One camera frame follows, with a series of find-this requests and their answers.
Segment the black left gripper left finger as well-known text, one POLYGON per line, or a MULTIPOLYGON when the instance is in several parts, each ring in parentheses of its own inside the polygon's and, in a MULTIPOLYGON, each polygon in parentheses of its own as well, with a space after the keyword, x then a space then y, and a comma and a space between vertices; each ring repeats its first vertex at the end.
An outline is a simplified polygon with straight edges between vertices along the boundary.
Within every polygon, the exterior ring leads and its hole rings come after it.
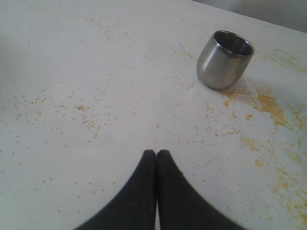
POLYGON ((154 230, 156 153, 145 150, 116 196, 78 230, 154 230))

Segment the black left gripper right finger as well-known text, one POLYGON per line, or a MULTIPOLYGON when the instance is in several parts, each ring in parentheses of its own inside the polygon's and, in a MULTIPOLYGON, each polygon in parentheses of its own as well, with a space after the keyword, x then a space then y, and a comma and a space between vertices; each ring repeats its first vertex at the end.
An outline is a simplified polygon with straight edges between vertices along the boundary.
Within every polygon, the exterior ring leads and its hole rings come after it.
POLYGON ((243 230, 190 185, 168 150, 156 156, 156 197, 162 230, 243 230))

